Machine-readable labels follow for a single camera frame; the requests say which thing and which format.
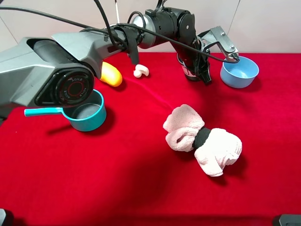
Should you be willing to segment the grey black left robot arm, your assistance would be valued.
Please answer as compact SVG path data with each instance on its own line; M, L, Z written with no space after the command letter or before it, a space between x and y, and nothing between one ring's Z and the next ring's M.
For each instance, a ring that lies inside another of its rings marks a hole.
M171 42L181 61L203 81L210 76L207 53L195 30L195 16L187 10L147 10L138 20L105 29L84 26L80 32L57 33L52 38L25 37L0 54L0 119L13 109L83 103L101 77L104 59L120 52L139 63L139 48Z

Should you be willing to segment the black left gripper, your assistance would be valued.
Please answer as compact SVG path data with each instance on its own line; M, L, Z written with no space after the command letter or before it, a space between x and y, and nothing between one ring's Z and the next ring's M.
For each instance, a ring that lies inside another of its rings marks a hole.
M184 65L190 71L196 71L198 69L199 78L205 84L209 84L212 81L208 57L178 44L174 44L173 42L171 42L171 44L176 50L178 60L182 65ZM199 37L195 37L190 46L209 54L209 50L204 50L204 43Z

